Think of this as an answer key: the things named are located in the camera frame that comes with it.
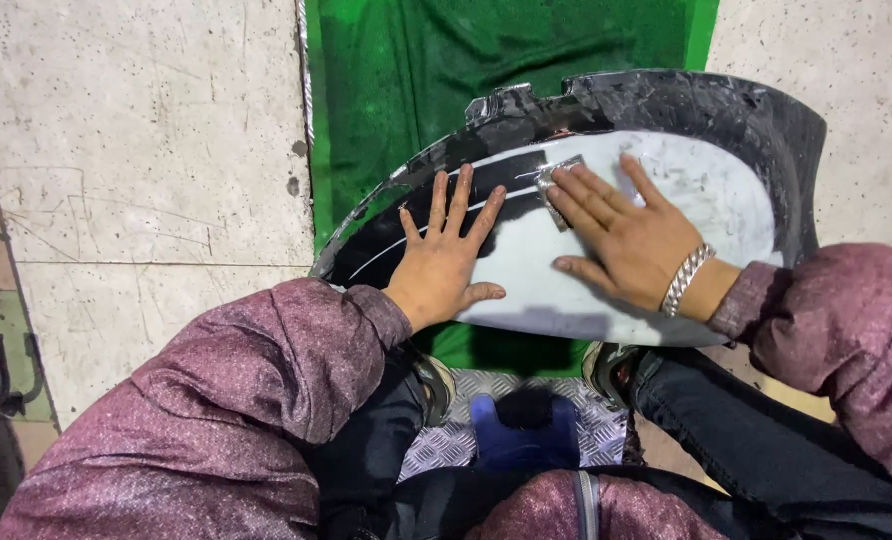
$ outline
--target sparkly purple sleeve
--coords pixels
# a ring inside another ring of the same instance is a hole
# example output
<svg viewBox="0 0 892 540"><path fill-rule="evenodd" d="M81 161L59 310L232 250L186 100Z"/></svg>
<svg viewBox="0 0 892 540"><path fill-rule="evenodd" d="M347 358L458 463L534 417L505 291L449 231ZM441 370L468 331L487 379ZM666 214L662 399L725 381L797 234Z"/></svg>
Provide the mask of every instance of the sparkly purple sleeve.
<svg viewBox="0 0 892 540"><path fill-rule="evenodd" d="M63 433L0 539L314 537L296 447L334 436L409 334L380 291L313 278L203 314Z"/></svg>
<svg viewBox="0 0 892 540"><path fill-rule="evenodd" d="M892 475L892 248L831 246L791 271L750 264L709 326L776 379L828 396Z"/></svg>

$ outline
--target silver bracelet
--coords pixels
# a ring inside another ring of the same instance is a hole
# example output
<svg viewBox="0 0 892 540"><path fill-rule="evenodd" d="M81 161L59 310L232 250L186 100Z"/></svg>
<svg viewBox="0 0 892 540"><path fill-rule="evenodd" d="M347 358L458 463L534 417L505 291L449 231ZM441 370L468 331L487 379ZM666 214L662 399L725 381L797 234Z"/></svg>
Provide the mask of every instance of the silver bracelet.
<svg viewBox="0 0 892 540"><path fill-rule="evenodd" d="M679 302L683 299L683 293L686 292L686 288L689 286L692 278L695 277L696 272L699 271L699 267L703 263L715 256L716 250L713 246L705 243L689 253L689 256L686 257L686 260L676 272L676 277L669 284L666 298L663 299L663 306L659 309L661 313L667 317L675 317L679 313Z"/></svg>

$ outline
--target sneaker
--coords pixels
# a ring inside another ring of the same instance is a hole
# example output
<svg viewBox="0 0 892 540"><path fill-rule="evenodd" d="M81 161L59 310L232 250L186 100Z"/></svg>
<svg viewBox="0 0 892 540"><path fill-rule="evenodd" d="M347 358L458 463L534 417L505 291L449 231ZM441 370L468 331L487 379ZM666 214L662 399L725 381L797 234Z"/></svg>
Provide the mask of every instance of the sneaker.
<svg viewBox="0 0 892 540"><path fill-rule="evenodd" d="M629 380L644 350L635 345L596 341L582 359L586 387L607 401L610 411L628 411Z"/></svg>
<svg viewBox="0 0 892 540"><path fill-rule="evenodd" d="M413 371L423 386L420 399L423 407L423 425L438 428L445 420L452 401L455 400L455 378L450 369L428 354L410 347L414 358Z"/></svg>

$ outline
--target blue object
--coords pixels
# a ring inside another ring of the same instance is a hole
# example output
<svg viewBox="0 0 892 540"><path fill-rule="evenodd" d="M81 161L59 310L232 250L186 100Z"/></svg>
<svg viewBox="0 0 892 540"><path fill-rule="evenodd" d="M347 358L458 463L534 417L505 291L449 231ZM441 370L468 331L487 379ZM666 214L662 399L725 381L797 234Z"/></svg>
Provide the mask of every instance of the blue object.
<svg viewBox="0 0 892 540"><path fill-rule="evenodd" d="M500 422L496 403L487 395L470 402L480 471L553 471L579 469L579 437L572 401L552 397L552 422L539 429L514 429Z"/></svg>

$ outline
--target hand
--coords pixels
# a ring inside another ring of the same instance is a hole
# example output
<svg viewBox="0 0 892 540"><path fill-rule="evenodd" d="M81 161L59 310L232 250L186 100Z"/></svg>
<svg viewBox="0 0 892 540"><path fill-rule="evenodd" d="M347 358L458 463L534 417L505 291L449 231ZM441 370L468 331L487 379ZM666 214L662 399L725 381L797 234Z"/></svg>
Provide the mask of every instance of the hand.
<svg viewBox="0 0 892 540"><path fill-rule="evenodd" d="M548 190L549 201L598 257L560 256L554 266L609 296L657 312L679 266L702 244L702 236L656 189L634 157L622 154L620 166L645 207L636 207L583 165L553 171L560 189ZM680 313L709 320L737 276L738 268L717 259L706 261L680 300Z"/></svg>
<svg viewBox="0 0 892 540"><path fill-rule="evenodd" d="M500 185L493 189L476 223L465 238L460 238L459 228L469 206L473 167L465 164L459 169L449 219L446 218L448 183L449 176L445 172L436 175L425 238L419 236L409 211L405 208L399 210L399 218L405 229L405 255L393 272L389 287L382 292L405 313L414 334L452 319L456 313L476 302L505 297L505 290L494 283L469 284L479 247L492 230L496 215L502 208L505 187Z"/></svg>

